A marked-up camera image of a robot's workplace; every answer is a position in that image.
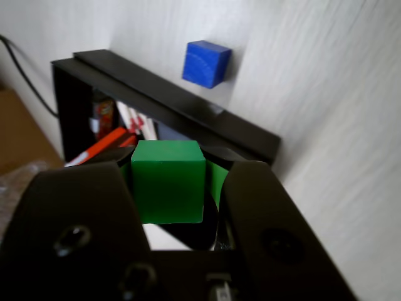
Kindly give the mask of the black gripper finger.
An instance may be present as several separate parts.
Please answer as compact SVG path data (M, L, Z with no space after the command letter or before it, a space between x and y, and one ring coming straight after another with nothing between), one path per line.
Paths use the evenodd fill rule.
M116 162L34 177L1 243L1 299L160 299L150 247Z
M243 300L354 300L355 296L271 167L202 147L227 169L219 216Z

